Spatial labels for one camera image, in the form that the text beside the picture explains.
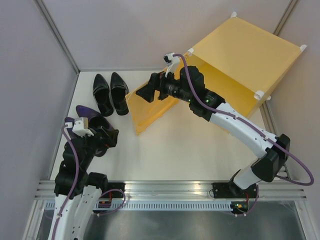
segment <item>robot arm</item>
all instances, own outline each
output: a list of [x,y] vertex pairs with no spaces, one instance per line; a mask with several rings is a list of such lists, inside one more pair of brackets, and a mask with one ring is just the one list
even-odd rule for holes
[[[243,192],[260,181],[272,182],[285,164],[288,156],[274,147],[266,138],[273,140],[287,150],[290,146],[290,139],[284,134],[278,137],[247,120],[233,109],[223,97],[205,87],[204,75],[195,66],[188,66],[192,86],[201,101],[208,107],[232,113],[236,117],[213,112],[203,107],[195,99],[190,89],[185,68],[180,70],[180,79],[175,79],[174,70],[177,67],[177,58],[173,53],[165,55],[164,60],[169,65],[166,73],[153,73],[147,85],[138,89],[136,94],[149,103],[154,100],[155,91],[159,91],[158,100],[164,100],[168,96],[183,100],[189,103],[189,108],[194,114],[228,130],[254,152],[258,160],[239,170],[229,182],[229,188],[234,195]],[[238,118],[248,121],[252,126],[263,132],[266,137],[262,137]]]
[[79,161],[78,178],[71,192],[76,175],[76,161],[67,142],[62,154],[63,161],[55,178],[55,207],[48,240],[83,240],[94,206],[101,194],[108,189],[105,174],[88,174],[87,169],[95,156],[102,156],[108,148],[116,146],[119,131],[109,131],[103,126],[90,126],[88,119],[84,117],[77,118],[74,122],[74,126],[71,123],[69,125],[78,137],[70,141]]

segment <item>box lid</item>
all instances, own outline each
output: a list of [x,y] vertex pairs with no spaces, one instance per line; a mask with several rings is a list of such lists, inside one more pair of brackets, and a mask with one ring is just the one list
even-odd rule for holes
[[232,17],[194,47],[193,54],[254,93],[267,92],[300,55],[300,47]]

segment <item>white corner bracket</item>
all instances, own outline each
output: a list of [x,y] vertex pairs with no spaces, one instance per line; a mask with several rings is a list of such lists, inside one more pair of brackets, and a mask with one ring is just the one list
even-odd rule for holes
[[305,45],[305,44],[301,45],[300,51],[303,52],[307,47],[308,47],[308,45]]
[[[263,96],[265,95],[265,93],[263,91],[256,91],[254,94],[254,98],[257,99],[258,101],[260,101]],[[266,99],[267,101],[269,101],[271,99],[271,96],[268,96],[268,98]]]
[[194,50],[193,48],[190,48],[190,49],[187,51],[188,56],[191,57],[192,54],[194,53],[194,51],[195,51],[195,50]]
[[237,16],[238,16],[237,13],[234,11],[234,12],[231,14],[230,18],[236,18]]

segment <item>yellow plastic box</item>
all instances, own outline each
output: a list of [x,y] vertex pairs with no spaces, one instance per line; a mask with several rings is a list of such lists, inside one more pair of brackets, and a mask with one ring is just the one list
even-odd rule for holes
[[[189,66],[196,66],[204,75],[207,89],[249,117],[270,96],[302,52],[301,48],[232,17],[193,46],[191,56],[187,53],[184,56]],[[176,78],[182,67],[180,61]],[[158,95],[156,91],[152,103],[137,96],[135,91],[126,96],[137,135],[179,101],[173,97],[160,101]]]

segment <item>black pointed shoe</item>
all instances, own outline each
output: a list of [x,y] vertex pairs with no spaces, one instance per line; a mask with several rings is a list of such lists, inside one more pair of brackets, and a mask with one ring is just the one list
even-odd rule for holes
[[111,105],[109,98],[110,88],[107,81],[101,74],[97,74],[93,82],[93,97],[100,110],[100,113],[108,117],[114,113],[114,108]]
[[116,113],[120,116],[129,113],[125,96],[129,93],[129,89],[125,81],[118,73],[113,72],[111,75],[111,97]]

